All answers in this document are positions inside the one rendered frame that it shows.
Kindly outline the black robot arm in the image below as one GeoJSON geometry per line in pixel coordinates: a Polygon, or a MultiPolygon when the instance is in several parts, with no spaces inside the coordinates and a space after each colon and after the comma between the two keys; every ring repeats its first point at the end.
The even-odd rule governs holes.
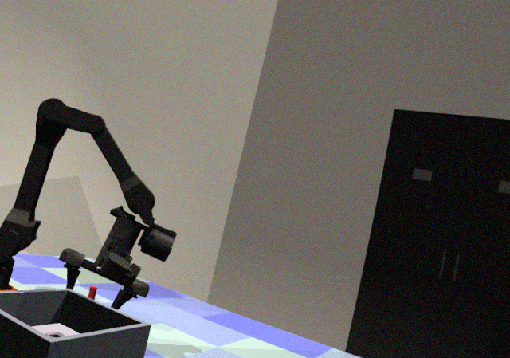
{"type": "MultiPolygon", "coordinates": [[[[37,229],[41,221],[35,220],[35,208],[54,149],[67,128],[92,135],[116,174],[129,209],[139,214],[143,222],[149,226],[137,222],[136,216],[124,211],[123,206],[119,206],[111,209],[110,214],[117,219],[108,236],[133,247],[143,229],[144,232],[138,243],[138,246],[141,246],[140,251],[164,262],[172,250],[177,233],[154,223],[155,219],[151,210],[155,205],[155,197],[131,169],[107,129],[104,118],[71,108],[63,101],[52,98],[44,100],[39,106],[36,139],[29,162],[15,204],[0,227],[0,290],[12,290],[13,287],[9,283],[15,263],[13,256],[37,239],[37,229]]],[[[101,257],[97,264],[101,267],[100,272],[117,283],[121,284],[124,278],[132,283],[141,268],[135,263],[131,265],[132,256],[128,254],[126,258],[123,258],[117,254],[119,249],[113,247],[101,257]]]]}

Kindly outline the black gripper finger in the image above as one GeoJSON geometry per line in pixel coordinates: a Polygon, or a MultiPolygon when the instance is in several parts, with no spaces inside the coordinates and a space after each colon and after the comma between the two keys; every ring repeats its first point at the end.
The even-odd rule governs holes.
{"type": "Polygon", "coordinates": [[[66,288],[70,288],[71,290],[73,290],[75,284],[76,284],[76,279],[78,278],[78,276],[80,275],[80,272],[78,269],[74,269],[73,267],[70,267],[70,266],[67,266],[67,265],[63,265],[63,267],[65,267],[67,269],[67,287],[66,288]]]}
{"type": "Polygon", "coordinates": [[[119,310],[123,304],[131,300],[133,297],[137,299],[136,295],[120,289],[119,292],[117,293],[116,299],[113,301],[111,305],[111,308],[119,310]]]}

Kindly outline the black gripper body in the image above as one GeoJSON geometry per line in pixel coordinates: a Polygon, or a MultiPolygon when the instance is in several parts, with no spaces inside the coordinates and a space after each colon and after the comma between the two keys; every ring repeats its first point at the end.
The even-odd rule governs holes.
{"type": "MultiPolygon", "coordinates": [[[[97,264],[99,263],[101,257],[103,255],[105,255],[113,246],[115,246],[116,248],[118,248],[119,250],[117,251],[117,254],[123,258],[126,258],[126,256],[129,254],[131,254],[131,249],[132,249],[132,246],[130,246],[129,244],[127,244],[126,242],[123,242],[117,238],[113,238],[111,236],[108,236],[105,243],[103,244],[101,250],[100,250],[100,253],[97,257],[97,259],[95,260],[95,262],[90,262],[89,260],[86,260],[84,259],[85,258],[85,255],[84,254],[81,254],[71,248],[67,248],[67,249],[64,249],[64,251],[61,253],[60,257],[58,258],[58,260],[61,260],[63,262],[66,262],[66,265],[67,266],[70,266],[70,267],[73,267],[74,269],[78,269],[80,267],[83,267],[85,269],[88,269],[90,271],[92,271],[93,273],[97,273],[99,274],[100,276],[103,276],[103,277],[106,277],[108,278],[109,280],[111,281],[114,281],[114,279],[112,279],[111,277],[109,277],[108,275],[105,276],[104,274],[102,274],[100,272],[99,269],[97,269],[97,264]],[[97,271],[98,270],[98,271],[97,271]]],[[[99,267],[99,266],[98,266],[99,267]]],[[[116,282],[117,283],[117,282],[116,282]]],[[[144,281],[141,281],[139,279],[135,279],[132,283],[127,281],[125,278],[123,280],[123,282],[120,284],[120,283],[117,283],[119,285],[122,285],[124,286],[124,291],[127,291],[129,293],[132,293],[134,295],[140,295],[142,297],[147,297],[149,291],[150,291],[150,288],[149,288],[149,285],[144,282],[144,281]]]]}

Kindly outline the red peg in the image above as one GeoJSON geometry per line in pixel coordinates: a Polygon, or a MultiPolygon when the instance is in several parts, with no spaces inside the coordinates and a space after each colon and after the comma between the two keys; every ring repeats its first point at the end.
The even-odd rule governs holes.
{"type": "Polygon", "coordinates": [[[97,290],[97,287],[91,287],[89,288],[89,295],[88,297],[89,298],[92,298],[93,300],[95,299],[95,296],[96,296],[96,290],[97,290]]]}

